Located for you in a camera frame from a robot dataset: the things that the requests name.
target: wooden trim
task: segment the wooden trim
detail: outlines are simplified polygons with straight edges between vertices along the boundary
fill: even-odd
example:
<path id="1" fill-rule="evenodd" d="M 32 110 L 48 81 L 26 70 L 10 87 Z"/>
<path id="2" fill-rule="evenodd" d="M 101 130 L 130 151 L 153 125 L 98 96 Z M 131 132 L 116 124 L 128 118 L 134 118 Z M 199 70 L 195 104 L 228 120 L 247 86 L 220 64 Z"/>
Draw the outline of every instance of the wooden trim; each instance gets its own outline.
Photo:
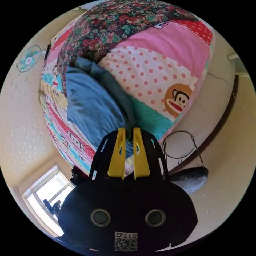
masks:
<path id="1" fill-rule="evenodd" d="M 239 84 L 239 76 L 235 75 L 235 80 L 234 80 L 234 85 L 233 85 L 233 92 L 234 92 L 235 97 L 237 96 L 238 84 Z M 227 119 L 228 119 L 228 117 L 229 117 L 229 115 L 231 113 L 231 110 L 232 110 L 232 108 L 234 106 L 234 102 L 235 102 L 235 98 L 233 96 L 233 93 L 231 93 L 229 103 L 228 103 L 228 105 L 227 105 L 227 107 L 225 109 L 225 112 L 223 113 L 223 116 L 221 117 L 220 121 L 218 122 L 218 124 L 216 125 L 216 127 L 214 128 L 212 133 L 198 147 L 199 154 L 201 154 L 211 144 L 211 142 L 215 139 L 217 134 L 220 132 L 220 130 L 222 129 L 222 127 L 226 123 L 226 121 L 227 121 Z M 176 167 L 174 167 L 173 169 L 171 169 L 169 171 L 169 174 L 173 174 L 173 173 L 176 173 L 176 172 L 180 171 L 181 169 L 183 169 L 183 167 L 185 167 L 186 165 L 191 163 L 197 157 L 198 157 L 198 153 L 197 153 L 197 151 L 194 151 L 181 164 L 179 164 Z"/>

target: red polka dot fabric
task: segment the red polka dot fabric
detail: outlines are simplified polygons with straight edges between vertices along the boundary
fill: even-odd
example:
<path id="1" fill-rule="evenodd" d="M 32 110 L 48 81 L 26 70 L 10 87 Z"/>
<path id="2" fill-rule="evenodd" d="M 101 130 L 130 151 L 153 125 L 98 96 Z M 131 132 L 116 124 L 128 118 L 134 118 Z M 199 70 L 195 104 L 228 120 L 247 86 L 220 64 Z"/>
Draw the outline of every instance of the red polka dot fabric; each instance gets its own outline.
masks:
<path id="1" fill-rule="evenodd" d="M 112 49 L 99 65 L 116 77 L 127 94 L 148 105 L 171 121 L 163 99 L 172 84 L 187 85 L 192 91 L 198 78 L 175 60 L 156 51 L 125 46 Z"/>
<path id="2" fill-rule="evenodd" d="M 205 26 L 201 21 L 173 20 L 170 22 L 187 27 L 193 33 L 199 36 L 207 45 L 210 45 L 213 38 L 213 34 L 211 30 L 207 26 Z"/>

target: blue blanket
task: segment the blue blanket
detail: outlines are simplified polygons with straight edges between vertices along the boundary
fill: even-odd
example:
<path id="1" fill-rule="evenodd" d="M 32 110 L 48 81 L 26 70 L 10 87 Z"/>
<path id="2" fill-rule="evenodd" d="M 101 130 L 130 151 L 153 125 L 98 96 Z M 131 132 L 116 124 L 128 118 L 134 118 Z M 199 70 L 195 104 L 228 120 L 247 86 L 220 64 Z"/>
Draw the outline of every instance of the blue blanket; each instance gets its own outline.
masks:
<path id="1" fill-rule="evenodd" d="M 108 133 L 125 127 L 126 158 L 133 155 L 133 107 L 119 83 L 95 62 L 78 57 L 67 67 L 67 119 L 97 149 Z"/>

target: pink fabric patch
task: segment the pink fabric patch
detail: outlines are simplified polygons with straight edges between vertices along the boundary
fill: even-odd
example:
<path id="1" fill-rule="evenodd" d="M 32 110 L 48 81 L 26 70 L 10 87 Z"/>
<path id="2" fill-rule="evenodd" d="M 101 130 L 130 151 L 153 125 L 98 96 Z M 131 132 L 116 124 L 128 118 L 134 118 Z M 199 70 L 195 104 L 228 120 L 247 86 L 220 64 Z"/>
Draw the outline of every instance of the pink fabric patch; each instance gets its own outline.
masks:
<path id="1" fill-rule="evenodd" d="M 134 46 L 149 49 L 169 57 L 189 69 L 199 78 L 209 55 L 209 46 L 194 32 L 175 23 L 167 23 L 162 29 L 148 28 L 121 42 L 117 48 Z"/>

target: printed number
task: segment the printed number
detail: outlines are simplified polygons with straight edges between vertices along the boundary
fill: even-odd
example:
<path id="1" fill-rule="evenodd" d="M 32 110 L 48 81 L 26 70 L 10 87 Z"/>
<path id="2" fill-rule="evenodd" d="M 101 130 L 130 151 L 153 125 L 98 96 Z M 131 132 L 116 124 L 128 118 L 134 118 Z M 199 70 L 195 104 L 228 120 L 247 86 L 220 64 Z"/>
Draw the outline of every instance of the printed number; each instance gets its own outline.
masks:
<path id="1" fill-rule="evenodd" d="M 115 251 L 137 251 L 138 233 L 115 232 Z"/>

